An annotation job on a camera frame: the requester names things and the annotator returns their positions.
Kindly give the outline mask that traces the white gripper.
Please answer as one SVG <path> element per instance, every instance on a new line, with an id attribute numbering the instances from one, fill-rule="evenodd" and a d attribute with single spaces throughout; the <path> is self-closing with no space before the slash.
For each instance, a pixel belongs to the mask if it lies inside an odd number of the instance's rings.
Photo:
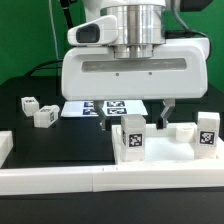
<path id="1" fill-rule="evenodd" d="M 68 101 L 95 101 L 103 131 L 105 100 L 164 99 L 156 123 L 161 130 L 174 99 L 200 98 L 208 89 L 207 38 L 168 39 L 154 47 L 150 58 L 117 59 L 112 42 L 118 39 L 118 19 L 113 15 L 73 27 L 67 38 L 72 48 L 63 59 L 62 95 Z"/>

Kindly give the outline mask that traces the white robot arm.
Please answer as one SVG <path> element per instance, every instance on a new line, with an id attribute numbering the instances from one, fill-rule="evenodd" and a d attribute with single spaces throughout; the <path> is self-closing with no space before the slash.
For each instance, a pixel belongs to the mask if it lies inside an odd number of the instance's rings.
<path id="1" fill-rule="evenodd" d="M 72 48 L 62 65 L 68 101 L 92 100 L 107 125 L 106 100 L 164 102 L 157 127 L 167 126 L 175 101 L 200 98 L 208 89 L 209 37 L 183 25 L 165 29 L 165 12 L 200 11 L 212 0 L 83 0 L 87 22 L 68 30 Z"/>

